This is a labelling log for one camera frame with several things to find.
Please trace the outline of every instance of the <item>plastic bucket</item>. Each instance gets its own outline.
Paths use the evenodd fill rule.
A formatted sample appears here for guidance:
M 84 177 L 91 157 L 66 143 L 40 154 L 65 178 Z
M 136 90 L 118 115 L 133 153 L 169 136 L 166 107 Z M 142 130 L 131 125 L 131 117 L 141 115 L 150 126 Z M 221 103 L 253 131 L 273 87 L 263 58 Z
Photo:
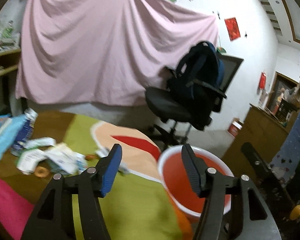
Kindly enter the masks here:
M 158 160 L 158 170 L 163 186 L 173 201 L 189 220 L 194 223 L 200 218 L 205 199 L 198 198 L 191 189 L 181 159 L 181 148 L 182 145 L 177 145 L 165 150 Z M 233 177 L 228 166 L 217 156 L 198 147 L 192 146 L 192 149 L 197 157 L 204 159 L 208 167 L 213 167 L 223 175 Z M 231 195 L 226 195 L 224 214 L 229 212 L 230 207 Z

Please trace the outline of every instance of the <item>chair wheel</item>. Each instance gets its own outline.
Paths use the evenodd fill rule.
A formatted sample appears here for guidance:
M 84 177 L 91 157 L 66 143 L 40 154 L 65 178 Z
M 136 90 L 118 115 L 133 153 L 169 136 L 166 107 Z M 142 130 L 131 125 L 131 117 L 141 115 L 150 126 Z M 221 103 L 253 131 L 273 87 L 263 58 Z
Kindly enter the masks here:
M 154 127 L 153 127 L 153 126 L 149 126 L 149 127 L 148 127 L 148 131 L 149 131 L 150 133 L 154 133 Z

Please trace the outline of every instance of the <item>ceiling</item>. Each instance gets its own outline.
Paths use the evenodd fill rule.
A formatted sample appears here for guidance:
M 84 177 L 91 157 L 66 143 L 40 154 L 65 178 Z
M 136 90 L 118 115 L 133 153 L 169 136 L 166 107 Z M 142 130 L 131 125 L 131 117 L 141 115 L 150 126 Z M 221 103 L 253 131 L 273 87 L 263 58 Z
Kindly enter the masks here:
M 259 0 L 278 41 L 300 49 L 300 7 L 294 0 Z

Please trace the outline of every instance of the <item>magenta fabric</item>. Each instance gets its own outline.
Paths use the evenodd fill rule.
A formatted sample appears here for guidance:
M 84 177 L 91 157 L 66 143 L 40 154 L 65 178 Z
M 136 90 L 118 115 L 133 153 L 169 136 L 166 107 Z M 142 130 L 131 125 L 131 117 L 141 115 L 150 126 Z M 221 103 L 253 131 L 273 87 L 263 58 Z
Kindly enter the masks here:
M 191 46 L 217 44 L 215 15 L 167 0 L 28 0 L 16 96 L 39 104 L 145 104 Z
M 33 205 L 0 179 L 0 222 L 15 240 L 20 240 Z

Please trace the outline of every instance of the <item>metal screw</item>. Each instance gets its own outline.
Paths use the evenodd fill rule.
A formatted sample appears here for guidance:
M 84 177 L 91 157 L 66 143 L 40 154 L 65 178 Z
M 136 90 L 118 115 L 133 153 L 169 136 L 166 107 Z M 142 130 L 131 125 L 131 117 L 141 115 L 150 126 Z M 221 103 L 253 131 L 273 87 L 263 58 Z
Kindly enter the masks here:
M 248 175 L 241 175 L 241 179 L 245 180 L 245 181 L 248 181 L 249 180 L 249 176 Z
M 208 168 L 207 171 L 210 173 L 210 174 L 216 174 L 217 173 L 217 170 L 215 168 Z
M 56 173 L 53 175 L 54 179 L 61 179 L 61 174 L 60 173 Z
M 90 168 L 87 169 L 87 173 L 92 174 L 92 173 L 95 173 L 95 172 L 96 172 L 96 168 L 95 167 L 90 167 Z

